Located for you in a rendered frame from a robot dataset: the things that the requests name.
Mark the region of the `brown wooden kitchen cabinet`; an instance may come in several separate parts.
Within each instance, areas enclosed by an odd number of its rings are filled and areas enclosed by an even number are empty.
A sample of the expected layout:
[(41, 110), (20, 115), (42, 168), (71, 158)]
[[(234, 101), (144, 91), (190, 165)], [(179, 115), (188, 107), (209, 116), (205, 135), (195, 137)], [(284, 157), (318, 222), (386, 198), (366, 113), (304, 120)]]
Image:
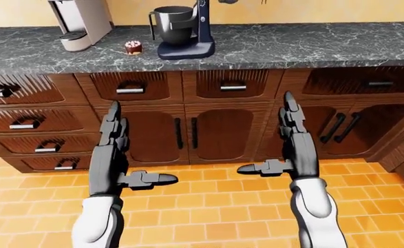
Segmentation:
[[(370, 87), (369, 82), (394, 82)], [(245, 85), (225, 91), (220, 86)], [(143, 94), (117, 94), (143, 88)], [(321, 158), (364, 158), (404, 175), (404, 67), (0, 75), (0, 157), (23, 173), (86, 170), (113, 101), (129, 121), (134, 167), (248, 163), (281, 156), (278, 109), (293, 93)], [(361, 119), (341, 142), (358, 112)], [(345, 114), (323, 144), (320, 137)], [(178, 149), (174, 118), (180, 118)], [(33, 124), (33, 130), (11, 130)], [(34, 152), (36, 148), (58, 152)]]

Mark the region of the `dark metal mixer bowl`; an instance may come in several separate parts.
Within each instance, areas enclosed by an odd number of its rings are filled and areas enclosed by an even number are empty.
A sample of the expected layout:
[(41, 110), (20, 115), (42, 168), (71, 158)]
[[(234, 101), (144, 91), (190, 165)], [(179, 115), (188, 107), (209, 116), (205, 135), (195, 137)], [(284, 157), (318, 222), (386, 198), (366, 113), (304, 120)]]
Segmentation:
[(191, 39), (196, 14), (188, 6), (162, 6), (149, 13), (152, 39), (156, 34), (169, 45), (185, 45)]

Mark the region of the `dark blue stand mixer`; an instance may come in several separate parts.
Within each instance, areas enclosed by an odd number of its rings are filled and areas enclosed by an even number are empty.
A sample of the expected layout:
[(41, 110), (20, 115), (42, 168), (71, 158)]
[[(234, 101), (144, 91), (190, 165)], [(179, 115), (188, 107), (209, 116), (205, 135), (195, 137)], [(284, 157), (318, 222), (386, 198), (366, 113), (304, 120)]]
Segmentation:
[(162, 42), (158, 47), (158, 56), (164, 60), (203, 59), (215, 52), (215, 41), (211, 36), (209, 0), (196, 0), (193, 7), (196, 14), (193, 27), (194, 37), (185, 45), (169, 45)]

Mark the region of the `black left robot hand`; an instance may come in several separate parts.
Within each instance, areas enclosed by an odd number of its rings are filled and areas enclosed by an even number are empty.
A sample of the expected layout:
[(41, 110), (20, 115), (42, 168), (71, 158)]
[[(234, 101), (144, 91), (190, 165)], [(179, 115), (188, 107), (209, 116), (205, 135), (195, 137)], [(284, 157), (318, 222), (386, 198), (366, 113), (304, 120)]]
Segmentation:
[(92, 152), (89, 165), (91, 197), (118, 198), (126, 187), (136, 191), (178, 182), (178, 177), (170, 174), (147, 173), (145, 170), (128, 174), (129, 163), (125, 154), (130, 144), (128, 132), (128, 120), (121, 116), (120, 103), (114, 101), (102, 119), (101, 137)]

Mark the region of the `small chocolate cake with sprinkles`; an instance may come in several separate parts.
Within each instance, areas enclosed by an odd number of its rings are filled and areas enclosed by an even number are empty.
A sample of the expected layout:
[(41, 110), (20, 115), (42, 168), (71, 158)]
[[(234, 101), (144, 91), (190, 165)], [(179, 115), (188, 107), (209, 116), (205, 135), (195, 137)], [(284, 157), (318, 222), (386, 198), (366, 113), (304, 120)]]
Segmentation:
[(128, 55), (139, 55), (143, 51), (142, 43), (139, 41), (127, 41), (125, 50)]

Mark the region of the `beige capsule coffee machine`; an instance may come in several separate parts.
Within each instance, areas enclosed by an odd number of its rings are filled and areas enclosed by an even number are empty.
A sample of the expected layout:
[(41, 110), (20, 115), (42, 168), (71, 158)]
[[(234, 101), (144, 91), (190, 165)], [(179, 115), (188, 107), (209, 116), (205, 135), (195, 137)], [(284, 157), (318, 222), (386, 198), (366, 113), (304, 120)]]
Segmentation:
[(114, 28), (105, 0), (47, 0), (59, 23), (63, 47), (79, 52), (98, 43)]

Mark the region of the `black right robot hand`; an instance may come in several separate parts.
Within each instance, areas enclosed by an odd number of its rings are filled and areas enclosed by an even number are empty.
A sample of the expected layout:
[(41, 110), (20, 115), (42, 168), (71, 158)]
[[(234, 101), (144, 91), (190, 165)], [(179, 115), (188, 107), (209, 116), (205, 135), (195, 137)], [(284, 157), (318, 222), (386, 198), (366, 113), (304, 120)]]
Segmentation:
[(283, 140), (283, 161), (269, 159), (260, 164), (243, 165), (237, 173), (278, 177), (288, 173), (291, 179), (319, 177), (319, 163), (311, 133), (305, 128), (303, 110), (291, 92), (284, 93), (284, 106), (279, 109), (279, 136)]

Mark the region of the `dark marble countertop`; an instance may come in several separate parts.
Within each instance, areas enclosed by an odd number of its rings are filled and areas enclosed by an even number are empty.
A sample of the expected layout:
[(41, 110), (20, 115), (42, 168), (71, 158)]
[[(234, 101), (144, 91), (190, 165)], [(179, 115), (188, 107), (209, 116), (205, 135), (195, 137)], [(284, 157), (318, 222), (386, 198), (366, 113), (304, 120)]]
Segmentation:
[[(164, 61), (148, 26), (118, 26), (94, 47), (68, 52), (56, 27), (0, 28), (0, 74), (156, 72), (404, 65), (404, 22), (213, 25), (215, 53)], [(128, 55), (127, 41), (143, 51)]]

